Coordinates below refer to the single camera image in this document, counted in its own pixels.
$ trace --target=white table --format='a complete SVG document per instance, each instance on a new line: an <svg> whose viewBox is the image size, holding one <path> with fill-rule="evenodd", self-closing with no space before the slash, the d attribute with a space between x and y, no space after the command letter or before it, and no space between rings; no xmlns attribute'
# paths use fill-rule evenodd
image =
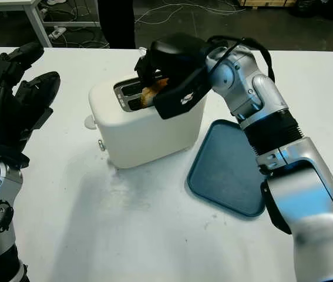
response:
<svg viewBox="0 0 333 282"><path fill-rule="evenodd" d="M37 4L41 0L0 0L0 11L25 11L33 30L35 31L38 40L43 47L53 47L44 26L95 26L100 27L99 22L44 22L39 16Z"/></svg>
<svg viewBox="0 0 333 282"><path fill-rule="evenodd" d="M333 172L333 52L271 54L277 86ZM47 49L24 77L58 71L62 78L54 114L24 151L31 163L15 202L16 242L31 282L295 282L292 237L271 224L267 211L245 221L185 187L210 123L233 120L215 93L191 149L134 169L108 164L99 132L83 125L88 91L131 74L138 56Z"/></svg>

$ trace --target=power strip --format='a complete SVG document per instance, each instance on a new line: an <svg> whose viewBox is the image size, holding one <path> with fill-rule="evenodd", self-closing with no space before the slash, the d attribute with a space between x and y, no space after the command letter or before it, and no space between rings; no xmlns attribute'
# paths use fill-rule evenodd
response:
<svg viewBox="0 0 333 282"><path fill-rule="evenodd" d="M60 37L63 33L65 33L67 29L63 28L61 26L54 26L54 31L49 34L50 39L57 39Z"/></svg>

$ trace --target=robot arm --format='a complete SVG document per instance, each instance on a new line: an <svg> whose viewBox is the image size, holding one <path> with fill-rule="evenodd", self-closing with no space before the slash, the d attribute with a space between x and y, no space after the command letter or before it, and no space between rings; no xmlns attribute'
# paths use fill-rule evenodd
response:
<svg viewBox="0 0 333 282"><path fill-rule="evenodd" d="M222 39L237 43L228 48ZM260 49L268 76L245 45ZM267 175L261 191L272 222L293 236L297 280L333 281L333 176L275 86L267 50L252 39L204 42L178 33L153 42L135 69L143 86L156 69L169 78L153 98L164 119L187 112L211 88L224 98Z"/></svg>
<svg viewBox="0 0 333 282"><path fill-rule="evenodd" d="M21 152L32 131L52 114L49 106L60 78L58 73L49 72L30 82L22 81L15 96L12 87L42 54L40 45L30 43L0 55L0 282L28 281L12 224L14 200L23 181L20 169L29 164Z"/></svg>

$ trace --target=dark floor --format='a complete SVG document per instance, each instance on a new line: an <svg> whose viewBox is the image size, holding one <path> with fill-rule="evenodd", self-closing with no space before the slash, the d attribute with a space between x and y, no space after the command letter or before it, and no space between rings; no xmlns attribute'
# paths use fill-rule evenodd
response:
<svg viewBox="0 0 333 282"><path fill-rule="evenodd" d="M56 9L71 11L73 1L53 6ZM89 21L96 18L93 2L88 0L92 10L89 15L83 0L76 0L80 21ZM207 39L215 34L234 36L247 36L256 38L271 50L313 50L333 51L333 21L316 16L314 18L296 18L285 9L246 9L236 11L229 15L214 14L212 10L192 6L189 0L168 0L168 3L187 3L165 23L170 14L179 9L179 6L167 6L157 9L142 17L147 23L136 23L137 46L149 46L151 41L165 34L183 31L191 35ZM240 10L237 5L232 6L224 0L194 0L202 6L211 7L221 11ZM134 11L139 18L149 9L165 5L166 0L134 0ZM70 20L72 15L60 14L60 11L51 12L55 21ZM68 30L65 33L68 47L78 47L84 41L101 41L105 39L99 28L89 28L80 31ZM0 14L0 46L19 46L36 39L30 23L23 12L8 12ZM83 46L89 48L104 47L99 42L86 42ZM55 46L65 46L65 41L59 38Z"/></svg>

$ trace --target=wire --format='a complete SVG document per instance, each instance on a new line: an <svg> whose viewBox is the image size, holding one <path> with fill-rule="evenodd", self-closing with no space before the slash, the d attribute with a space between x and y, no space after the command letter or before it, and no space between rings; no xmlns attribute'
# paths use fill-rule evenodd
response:
<svg viewBox="0 0 333 282"><path fill-rule="evenodd" d="M89 33L92 34L92 38L90 40L95 40L96 38L96 34L94 31L91 31L90 29L88 28L76 28L76 29L73 29L73 28L67 28L67 31L69 32L80 32L80 31L87 31Z"/></svg>
<svg viewBox="0 0 333 282"><path fill-rule="evenodd" d="M74 21L76 21L79 16L79 10L78 10L78 5L76 4L76 0L73 0L73 3L75 4L75 10L76 10L76 16L75 16Z"/></svg>
<svg viewBox="0 0 333 282"><path fill-rule="evenodd" d="M80 43L78 42L68 42L67 40L65 40L65 38L63 39L64 42L56 42L56 41L53 41L51 40L51 43L55 44L55 45L64 45L64 46L68 46L68 44L70 45L77 45L78 48L84 48Z"/></svg>
<svg viewBox="0 0 333 282"><path fill-rule="evenodd" d="M88 5L87 5L87 3L86 3L86 0L84 0L84 4L85 4L85 8L86 8L86 10L88 11L88 14L89 14L89 16L90 16L90 20L95 24L95 27L97 27L96 21L95 21L95 19L93 18L92 13L90 13L90 9L88 8Z"/></svg>
<svg viewBox="0 0 333 282"><path fill-rule="evenodd" d="M262 46L262 44L260 44L259 42L257 42L255 39L253 38L234 38L232 36L225 36L225 35L214 35L210 38L208 38L207 42L213 42L214 40L218 40L218 39L224 39L227 41L235 41L236 44L234 44L231 48L228 48L227 51L224 53L224 55L217 61L217 63L213 66L213 68L210 70L208 75L211 75L215 69L218 67L218 65L228 56L228 54L239 44L257 49L260 51L261 55L263 56L263 59L265 60L265 62L267 63L268 66L268 76L270 79L273 80L273 82L275 82L275 77L274 77L274 72L273 72L273 68L272 68L272 58L271 55L268 51L267 48L265 48L264 46Z"/></svg>
<svg viewBox="0 0 333 282"><path fill-rule="evenodd" d="M225 3L228 6L231 6L235 11L237 10L237 7L229 2L227 2L226 0L218 0L219 2Z"/></svg>
<svg viewBox="0 0 333 282"><path fill-rule="evenodd" d="M84 41L80 44L84 45L84 44L87 44L87 43L95 43L95 44L99 43L99 44L103 45L103 46L101 46L101 48L105 48L105 47L109 46L109 43L103 42L103 41L97 41L97 40L87 40L87 41Z"/></svg>
<svg viewBox="0 0 333 282"><path fill-rule="evenodd" d="M159 7L156 7L156 8L153 8L153 9L150 9L150 10L146 11L143 15L141 15L140 17L138 17L135 20L135 23L140 22L140 23L149 24L149 25L163 24L163 23L167 22L171 18L171 16L173 16L176 12L180 11L183 6L194 6L194 7L198 7L198 8L204 9L206 11L209 11L209 12L217 14L217 15L231 15L231 14L235 14L235 13L238 13L238 12L245 11L245 9L241 9L241 10L220 10L220 9L214 9L214 8L211 8L211 7L207 7L207 6L202 6L202 5L196 4L196 3L192 2L192 1L190 1L190 3L175 3L175 4L167 3L165 0L163 0L163 2L165 3L165 5L162 5L162 6L159 6ZM156 11L156 10L159 10L159 9L163 9L163 8L166 8L166 7L173 7L173 6L180 6L181 8L173 11L163 21L160 21L160 22L145 22L145 21L141 21L141 19L144 18L146 15L148 15L150 12L153 12L153 11Z"/></svg>
<svg viewBox="0 0 333 282"><path fill-rule="evenodd" d="M43 3L40 3L40 5L43 7L43 8L46 8L52 12L55 12L57 14L68 14L68 15L72 15L73 18L70 19L69 21L75 21L77 19L77 16L76 14L70 12L70 11L66 11L66 10L63 10L63 9L58 9L58 8L54 8L54 7L51 7L51 6L47 6Z"/></svg>
<svg viewBox="0 0 333 282"><path fill-rule="evenodd" d="M175 11L173 11L165 20L161 21L161 22L144 22L141 21L139 19L137 19L135 22L141 22L143 24L148 24L148 25L159 25L159 24L163 24L165 22L167 22L176 12L180 11L183 9L183 6L179 7L178 9L176 9Z"/></svg>
<svg viewBox="0 0 333 282"><path fill-rule="evenodd" d="M57 38L54 37L53 33L50 33L49 36L51 36L51 37L53 37L53 39L57 40ZM65 36L64 36L63 34L62 34L61 36L62 36L63 39L65 40L65 43L64 43L64 44L65 44L65 46L67 47L67 46L68 46L68 43L67 43L67 40L66 40ZM55 42L55 41L53 41L51 38L50 38L50 41L51 41L52 43L54 43L54 44L63 44L63 43Z"/></svg>
<svg viewBox="0 0 333 282"><path fill-rule="evenodd" d="M98 47L99 49L104 49L104 48L107 48L109 46L108 43L104 44L104 45L97 45L97 44L91 44L91 45L88 45L88 46L84 46L84 48L95 48L95 47Z"/></svg>
<svg viewBox="0 0 333 282"><path fill-rule="evenodd" d="M63 37L63 39L65 40L66 48L68 48L67 39L66 39L66 37L64 36L64 34L62 34L62 37Z"/></svg>
<svg viewBox="0 0 333 282"><path fill-rule="evenodd" d="M86 6L78 6L78 8L79 8L79 9L80 9L80 8L83 8L83 9L86 9L86 10L87 10L87 13L86 13L86 14L81 14L81 15L79 15L79 16L88 16L88 15L89 15L90 10L89 10L88 7L86 7ZM76 10L76 8L73 7L72 10L71 10L71 13L74 13L74 14L75 14L75 10Z"/></svg>

